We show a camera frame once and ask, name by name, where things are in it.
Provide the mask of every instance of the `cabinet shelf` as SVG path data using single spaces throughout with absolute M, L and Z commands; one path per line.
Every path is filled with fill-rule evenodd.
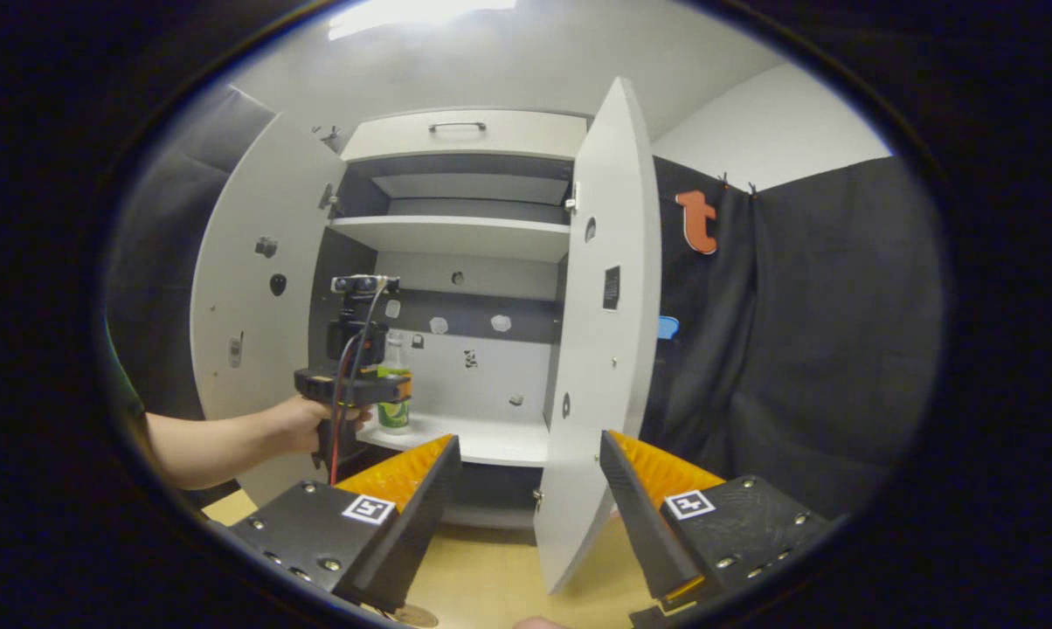
M 569 253 L 569 226 L 469 216 L 366 216 L 331 228 L 379 251 L 483 256 L 558 263 Z
M 371 421 L 359 431 L 359 441 L 409 450 L 449 433 L 460 437 L 460 459 L 467 463 L 541 468 L 549 450 L 549 430 L 542 418 L 534 423 L 508 423 L 410 413 L 409 432 L 390 434 Z

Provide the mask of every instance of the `ceiling light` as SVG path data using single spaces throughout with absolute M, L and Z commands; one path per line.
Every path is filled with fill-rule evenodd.
M 327 21 L 327 40 L 387 23 L 446 23 L 467 12 L 513 8 L 515 0 L 367 0 Z

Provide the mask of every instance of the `white wall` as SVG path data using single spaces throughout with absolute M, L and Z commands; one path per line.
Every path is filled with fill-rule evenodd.
M 887 157 L 857 111 L 793 64 L 781 64 L 709 101 L 652 144 L 655 156 L 747 189 Z
M 615 76 L 634 84 L 650 138 L 783 63 L 727 23 L 664 0 L 519 0 L 442 25 L 396 23 L 327 40 L 309 23 L 231 83 L 303 125 L 341 128 L 436 107 L 551 108 L 594 115 Z

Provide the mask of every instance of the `ceiling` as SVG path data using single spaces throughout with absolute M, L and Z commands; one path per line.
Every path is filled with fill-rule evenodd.
M 307 125 L 404 110 L 506 106 L 598 110 L 615 76 L 634 84 L 650 138 L 782 57 L 666 0 L 519 0 L 442 25 L 389 24 L 327 40 L 311 23 L 243 63 L 231 83 Z

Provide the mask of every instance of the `green bottle label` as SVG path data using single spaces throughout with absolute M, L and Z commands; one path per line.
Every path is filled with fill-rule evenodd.
M 399 374 L 409 376 L 409 369 L 391 369 L 379 367 L 379 377 Z M 399 404 L 379 403 L 379 424 L 390 429 L 399 429 L 410 425 L 410 402 L 406 400 Z

